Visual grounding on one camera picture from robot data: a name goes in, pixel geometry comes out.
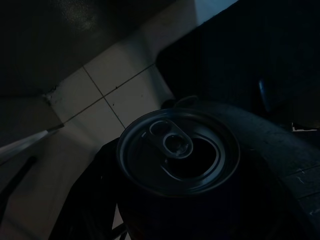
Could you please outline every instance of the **dark object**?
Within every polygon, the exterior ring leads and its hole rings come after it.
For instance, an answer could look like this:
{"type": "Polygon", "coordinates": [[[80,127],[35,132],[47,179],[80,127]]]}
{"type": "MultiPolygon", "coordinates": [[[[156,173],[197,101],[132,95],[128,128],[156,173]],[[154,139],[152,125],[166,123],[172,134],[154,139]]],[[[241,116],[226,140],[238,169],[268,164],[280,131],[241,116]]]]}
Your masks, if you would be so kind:
{"type": "Polygon", "coordinates": [[[319,4],[239,0],[164,49],[156,66],[177,99],[197,95],[258,114],[261,80],[274,110],[320,85],[319,4]]]}
{"type": "Polygon", "coordinates": [[[28,173],[30,168],[35,164],[37,158],[32,156],[30,157],[23,167],[19,170],[19,172],[12,178],[12,180],[8,183],[8,185],[4,188],[4,190],[0,193],[0,224],[5,214],[5,210],[7,207],[8,199],[25,175],[28,173]]]}
{"type": "Polygon", "coordinates": [[[320,130],[317,131],[295,131],[293,133],[298,138],[320,149],[320,130]]]}
{"type": "MultiPolygon", "coordinates": [[[[234,132],[241,145],[242,156],[238,168],[242,186],[239,201],[241,223],[230,230],[230,237],[234,240],[256,240],[265,237],[271,240],[319,239],[320,215],[317,211],[319,185],[312,186],[312,195],[296,199],[292,193],[295,189],[300,191],[301,188],[296,184],[302,183],[296,178],[297,181],[292,181],[292,185],[287,185],[285,179],[290,175],[303,174],[307,169],[316,167],[314,171],[317,171],[319,169],[317,166],[320,164],[320,150],[267,120],[239,108],[214,102],[198,102],[192,107],[217,116],[234,132]]],[[[109,240],[116,206],[113,197],[119,198],[120,214],[126,224],[131,224],[129,221],[134,217],[139,219],[139,224],[145,226],[135,229],[133,233],[129,231],[132,239],[139,239],[145,231],[148,231],[149,224],[154,223],[153,218],[145,216],[161,214],[162,209],[159,209],[159,206],[163,206],[160,205],[163,204],[163,199],[160,201],[160,198],[156,207],[150,208],[146,215],[145,212],[137,215],[132,210],[128,210],[125,214],[122,212],[121,204],[122,206],[144,204],[147,208],[149,202],[142,202],[137,197],[131,198],[135,199],[132,203],[126,203],[125,198],[120,199],[121,196],[131,195],[141,188],[130,181],[128,185],[125,184],[127,178],[122,175],[116,162],[117,143],[116,139],[103,146],[73,185],[51,233],[51,240],[98,239],[90,237],[88,233],[85,224],[88,219],[84,219],[84,215],[81,214],[84,210],[90,214],[96,231],[104,232],[105,239],[109,240]]],[[[145,190],[142,190],[141,194],[144,194],[144,197],[149,195],[145,190]]],[[[190,206],[186,209],[195,211],[190,206]]],[[[172,216],[169,220],[172,222],[174,218],[176,217],[172,216]]],[[[215,227],[211,224],[206,225],[205,222],[204,226],[208,229],[215,227]]],[[[179,235],[171,235],[172,228],[155,232],[152,240],[181,239],[181,236],[190,239],[199,228],[195,225],[184,230],[179,235]]]]}

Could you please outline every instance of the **floor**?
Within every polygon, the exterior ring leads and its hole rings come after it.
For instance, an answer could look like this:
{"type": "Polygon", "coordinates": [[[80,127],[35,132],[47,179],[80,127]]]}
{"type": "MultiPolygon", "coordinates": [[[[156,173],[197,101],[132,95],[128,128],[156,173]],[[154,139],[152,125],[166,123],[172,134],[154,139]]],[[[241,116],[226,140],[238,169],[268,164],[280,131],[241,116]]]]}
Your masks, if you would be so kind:
{"type": "MultiPolygon", "coordinates": [[[[1,239],[48,239],[70,187],[101,146],[173,98],[154,64],[159,51],[234,2],[178,0],[46,95],[64,128],[29,150],[41,152],[41,161],[12,195],[1,239]]],[[[116,212],[113,226],[121,222],[116,212]]]]}

